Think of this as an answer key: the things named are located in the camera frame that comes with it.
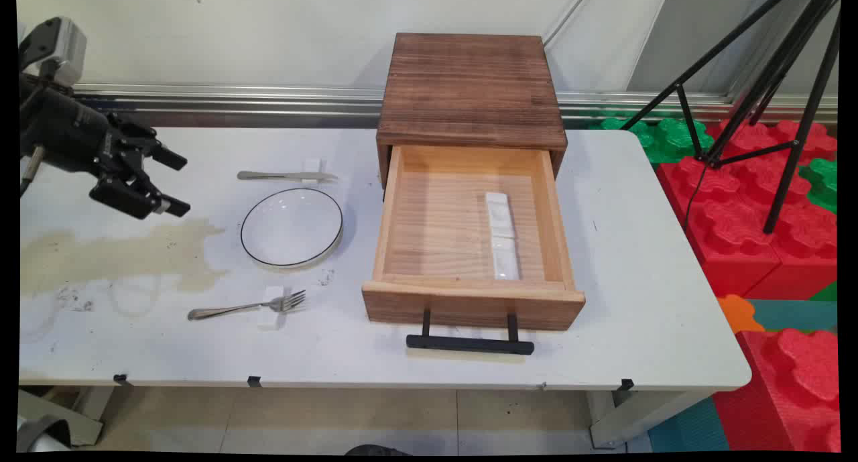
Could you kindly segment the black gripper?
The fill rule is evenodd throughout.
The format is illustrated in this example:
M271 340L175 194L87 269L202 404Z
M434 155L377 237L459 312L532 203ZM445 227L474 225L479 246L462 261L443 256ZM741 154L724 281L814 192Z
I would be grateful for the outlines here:
M183 217L190 211L190 203L164 193L143 168L147 157L174 170L188 162L166 147L154 128L117 113L98 113L45 85L19 86L19 105L19 155L32 157L22 180L34 180L39 168L36 152L41 152L43 163L95 175L89 197L129 217L164 213Z

